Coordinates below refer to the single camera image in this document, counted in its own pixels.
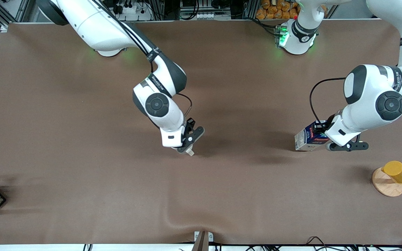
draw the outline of yellow cup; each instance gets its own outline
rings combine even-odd
[[[402,184],[402,163],[390,161],[382,169],[385,174],[390,176],[395,183]]]

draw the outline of brown table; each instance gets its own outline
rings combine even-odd
[[[138,27],[188,75],[190,116],[206,128],[196,155],[162,147],[133,105],[149,73],[139,50],[103,58],[70,26],[10,25],[0,35],[0,243],[175,243],[202,229],[221,243],[402,244],[402,195],[370,184],[374,169],[402,161],[402,118],[363,133],[368,151],[293,150],[314,120],[315,83],[397,63],[393,27],[324,21],[302,56],[250,21]],[[342,82],[322,84],[313,102],[324,119],[343,108]]]

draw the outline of wooden base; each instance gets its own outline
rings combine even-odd
[[[372,183],[376,190],[385,196],[396,197],[402,194],[402,184],[396,184],[392,178],[381,171],[381,167],[373,172]]]

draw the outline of white bracket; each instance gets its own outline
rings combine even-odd
[[[199,234],[200,234],[199,231],[195,231],[195,235],[194,235],[195,238],[193,239],[193,241],[196,241]],[[211,232],[209,232],[209,242],[214,242],[214,234],[212,234]]]

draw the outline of box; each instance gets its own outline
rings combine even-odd
[[[330,139],[320,132],[316,132],[322,126],[317,121],[305,127],[300,133],[295,136],[296,151],[312,151],[319,146],[327,143]]]

